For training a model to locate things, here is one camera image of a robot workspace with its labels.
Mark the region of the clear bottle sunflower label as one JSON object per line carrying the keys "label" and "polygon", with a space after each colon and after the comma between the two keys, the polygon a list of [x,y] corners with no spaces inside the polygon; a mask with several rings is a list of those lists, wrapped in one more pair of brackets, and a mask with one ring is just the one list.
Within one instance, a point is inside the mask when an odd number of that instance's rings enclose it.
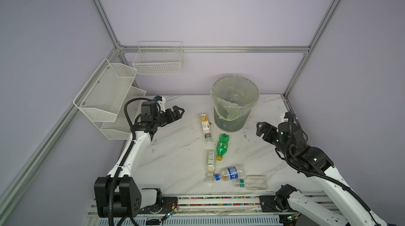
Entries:
{"label": "clear bottle sunflower label", "polygon": [[202,125],[202,131],[203,131],[205,142],[207,144],[211,144],[213,142],[213,139],[212,139],[211,125],[210,125],[210,122],[208,119],[208,115],[201,114],[200,118],[201,118],[201,125]]}

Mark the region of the green soda bottle yellow cap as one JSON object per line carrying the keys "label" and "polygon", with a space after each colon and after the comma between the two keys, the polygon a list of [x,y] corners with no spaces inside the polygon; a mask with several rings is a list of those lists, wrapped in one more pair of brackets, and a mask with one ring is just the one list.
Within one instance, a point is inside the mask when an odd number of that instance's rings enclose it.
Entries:
{"label": "green soda bottle yellow cap", "polygon": [[230,140],[230,136],[225,133],[221,134],[219,136],[219,141],[217,143],[217,148],[216,148],[218,161],[221,161],[223,159],[223,156],[226,154],[227,149],[228,149],[229,140]]}

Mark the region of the small bottle green white label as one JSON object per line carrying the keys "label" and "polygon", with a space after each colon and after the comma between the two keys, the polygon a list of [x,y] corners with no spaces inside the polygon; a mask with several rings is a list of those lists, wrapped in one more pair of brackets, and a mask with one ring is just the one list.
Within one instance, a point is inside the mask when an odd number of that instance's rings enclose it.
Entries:
{"label": "small bottle green white label", "polygon": [[216,168],[216,151],[207,151],[207,164],[206,164],[206,182],[212,183],[215,181],[215,168]]}

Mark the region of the bottle blue label white cap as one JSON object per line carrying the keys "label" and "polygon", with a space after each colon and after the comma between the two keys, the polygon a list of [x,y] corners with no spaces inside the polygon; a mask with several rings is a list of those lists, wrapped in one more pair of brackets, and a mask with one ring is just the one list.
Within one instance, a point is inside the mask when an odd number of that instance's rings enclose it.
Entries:
{"label": "bottle blue label white cap", "polygon": [[227,102],[239,104],[239,102],[240,102],[240,97],[239,97],[239,95],[238,95],[237,93],[231,93],[231,94],[229,94],[229,95],[227,95],[227,96],[225,97],[225,100],[226,100]]}

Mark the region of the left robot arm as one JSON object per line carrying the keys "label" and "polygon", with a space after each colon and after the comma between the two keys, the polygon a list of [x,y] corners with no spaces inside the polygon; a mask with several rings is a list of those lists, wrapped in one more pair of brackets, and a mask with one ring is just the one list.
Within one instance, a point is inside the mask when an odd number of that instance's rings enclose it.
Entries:
{"label": "left robot arm", "polygon": [[165,98],[156,96],[153,99],[134,98],[123,106],[130,137],[116,165],[94,184],[98,216],[107,218],[111,226],[115,218],[133,219],[143,210],[155,213],[163,206],[161,190],[140,189],[134,174],[142,153],[158,129],[180,120],[185,112],[178,106],[165,109],[164,104]]}

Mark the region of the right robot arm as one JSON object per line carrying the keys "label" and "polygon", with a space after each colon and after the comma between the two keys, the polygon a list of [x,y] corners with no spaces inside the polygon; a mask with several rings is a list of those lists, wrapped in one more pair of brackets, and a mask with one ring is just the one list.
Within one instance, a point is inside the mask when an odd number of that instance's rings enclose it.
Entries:
{"label": "right robot arm", "polygon": [[316,183],[342,213],[338,217],[321,205],[309,201],[297,188],[286,184],[277,192],[276,208],[300,212],[323,226],[385,226],[387,223],[350,188],[333,161],[319,148],[308,145],[303,130],[294,122],[277,127],[258,122],[256,135],[275,146],[276,154],[297,173]]}

